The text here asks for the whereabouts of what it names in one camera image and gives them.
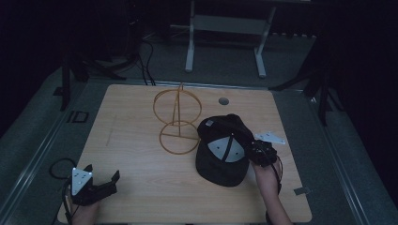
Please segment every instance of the wire frame sculpture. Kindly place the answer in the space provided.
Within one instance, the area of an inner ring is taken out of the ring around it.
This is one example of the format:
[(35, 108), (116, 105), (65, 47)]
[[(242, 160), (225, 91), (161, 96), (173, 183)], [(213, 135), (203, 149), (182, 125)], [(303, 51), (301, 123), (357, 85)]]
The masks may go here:
[[(164, 98), (167, 95), (172, 95), (174, 94), (174, 105), (173, 105), (173, 111), (172, 111), (172, 118), (171, 119), (165, 119), (162, 118), (156, 110), (156, 105), (159, 104), (160, 98)], [(193, 117), (191, 120), (186, 120), (182, 119), (181, 116), (181, 97), (185, 96), (188, 98), (193, 99), (196, 104), (199, 106), (199, 112), (196, 113), (196, 115)], [(184, 90), (184, 85), (183, 83), (180, 84), (180, 86), (177, 89), (168, 89), (159, 92), (153, 102), (153, 113), (156, 115), (156, 117), (163, 122), (164, 127), (161, 129), (161, 133), (159, 134), (159, 141), (161, 143), (161, 147), (163, 147), (164, 150), (171, 154), (175, 155), (183, 155), (187, 154), (191, 151), (193, 151), (196, 146), (199, 144), (199, 137), (196, 132), (196, 126), (193, 124), (200, 116), (202, 113), (202, 103), (200, 102), (199, 98), (193, 94), (192, 92)], [(189, 127), (194, 130), (195, 135), (189, 135), (188, 132), (184, 133), (182, 128)], [(168, 132), (170, 129), (176, 129), (176, 132)], [(169, 147), (166, 147), (166, 144), (163, 141), (164, 137), (172, 137), (176, 139), (184, 139), (184, 140), (190, 140), (193, 142), (192, 148), (185, 150), (184, 152), (177, 152), (176, 150), (171, 150)]]

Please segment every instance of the gray carpet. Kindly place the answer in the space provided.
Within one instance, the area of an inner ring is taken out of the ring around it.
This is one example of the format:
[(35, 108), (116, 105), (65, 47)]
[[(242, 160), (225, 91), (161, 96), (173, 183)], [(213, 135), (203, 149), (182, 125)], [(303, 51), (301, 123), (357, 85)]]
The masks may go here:
[[(193, 72), (186, 73), (186, 43), (149, 40), (154, 45), (149, 68), (158, 85), (184, 82), (259, 89), (293, 78), (314, 42), (305, 37), (270, 37), (263, 53), (268, 76), (260, 79), (250, 48), (202, 43), (195, 49)], [(149, 55), (150, 48), (144, 44), (142, 56), (146, 60)], [(2, 138), (1, 203), (10, 202), (7, 197), (32, 156), (38, 150), (43, 153), (28, 186), (21, 187), (19, 198), (11, 198), (14, 204), (7, 204), (15, 210), (8, 215), (8, 224), (59, 224), (55, 217), (63, 181), (53, 179), (49, 167), (60, 158), (78, 160), (109, 84), (144, 84), (137, 66), (118, 73), (128, 79), (117, 82), (93, 70), (88, 83), (74, 82), (74, 100), (67, 111), (60, 112), (61, 99), (53, 96), (60, 85), (60, 71), (56, 71)], [(296, 91), (304, 85), (275, 92), (274, 97), (303, 186), (311, 191), (307, 197), (313, 219), (306, 224), (398, 224), (397, 210), (347, 115), (334, 109), (327, 114), (329, 125), (321, 126), (315, 116), (317, 104)], [(68, 123), (71, 111), (89, 113), (87, 123)], [(60, 165), (57, 171), (66, 174), (69, 168)]]

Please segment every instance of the cable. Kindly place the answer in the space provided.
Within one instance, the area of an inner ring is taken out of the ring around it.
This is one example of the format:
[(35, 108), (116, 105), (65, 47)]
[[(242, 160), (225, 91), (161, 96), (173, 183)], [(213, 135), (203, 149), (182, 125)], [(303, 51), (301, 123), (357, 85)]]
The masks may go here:
[(149, 54), (149, 56), (148, 56), (148, 58), (146, 60), (146, 65), (144, 64), (144, 61), (143, 61), (143, 58), (141, 57), (141, 55), (138, 54), (138, 56), (137, 56), (138, 57), (138, 61), (140, 62), (140, 65), (141, 65), (141, 67), (138, 66), (138, 68), (141, 69), (145, 85), (148, 85), (148, 83), (146, 81), (146, 77), (145, 77), (145, 75), (146, 75), (149, 78), (152, 86), (156, 86), (155, 80), (152, 78), (152, 76), (151, 76), (151, 74), (149, 72), (149, 62), (150, 62), (150, 59), (151, 59), (152, 54), (153, 54), (153, 45), (151, 43), (149, 43), (148, 41), (146, 41), (146, 40), (142, 40), (142, 41), (143, 41), (143, 43), (145, 43), (145, 44), (150, 46), (151, 52), (150, 52), (150, 54)]
[(59, 163), (59, 162), (61, 162), (61, 161), (69, 161), (69, 162), (73, 165), (73, 167), (76, 167), (76, 163), (75, 163), (71, 158), (63, 157), (63, 158), (58, 159), (57, 161), (55, 161), (53, 164), (51, 164), (51, 166), (50, 166), (50, 168), (49, 168), (49, 174), (50, 174), (50, 176), (51, 176), (52, 178), (55, 178), (55, 179), (57, 179), (57, 180), (67, 180), (67, 179), (69, 178), (68, 176), (57, 176), (57, 175), (55, 175), (55, 174), (53, 173), (53, 167), (54, 167), (57, 163)]

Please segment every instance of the hand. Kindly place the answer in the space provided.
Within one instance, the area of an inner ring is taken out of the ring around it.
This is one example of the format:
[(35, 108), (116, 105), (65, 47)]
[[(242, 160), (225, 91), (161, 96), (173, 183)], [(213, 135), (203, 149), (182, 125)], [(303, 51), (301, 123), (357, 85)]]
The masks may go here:
[[(261, 195), (263, 197), (268, 195), (278, 195), (279, 183), (272, 167), (269, 165), (263, 168), (261, 166), (255, 165), (253, 162), (251, 162), (251, 164), (254, 169), (255, 179), (257, 181), (257, 186), (260, 189)], [(281, 177), (281, 162), (278, 158), (273, 166), (278, 174), (278, 177)]]
[[(274, 170), (269, 165), (265, 168), (255, 165), (251, 162), (255, 179), (257, 181), (257, 186), (260, 189), (261, 196), (263, 197), (264, 204), (266, 205), (268, 215), (272, 224), (274, 225), (291, 225), (289, 216), (286, 214), (286, 211), (283, 208), (281, 200), (278, 195), (278, 179), (275, 175)], [(278, 177), (281, 177), (281, 163), (280, 160), (277, 159), (273, 164)]]
[(69, 205), (73, 225), (92, 225), (96, 222), (100, 210), (100, 201), (87, 206), (80, 206), (72, 203), (69, 199)]

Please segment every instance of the metal stand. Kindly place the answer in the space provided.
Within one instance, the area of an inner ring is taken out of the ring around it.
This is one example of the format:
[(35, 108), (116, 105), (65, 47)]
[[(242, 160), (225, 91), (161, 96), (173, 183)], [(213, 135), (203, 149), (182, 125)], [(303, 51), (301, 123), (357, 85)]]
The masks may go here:
[(190, 19), (190, 44), (188, 46), (187, 61), (185, 71), (192, 72), (194, 42), (193, 34), (195, 30), (207, 30), (216, 32), (230, 32), (250, 35), (260, 35), (261, 41), (258, 47), (254, 48), (255, 62), (257, 64), (258, 75), (261, 78), (267, 76), (264, 66), (262, 52), (268, 31), (274, 17), (276, 7), (272, 7), (267, 20), (252, 20), (242, 18), (229, 18), (207, 15), (195, 15), (194, 0), (191, 0), (191, 19)]

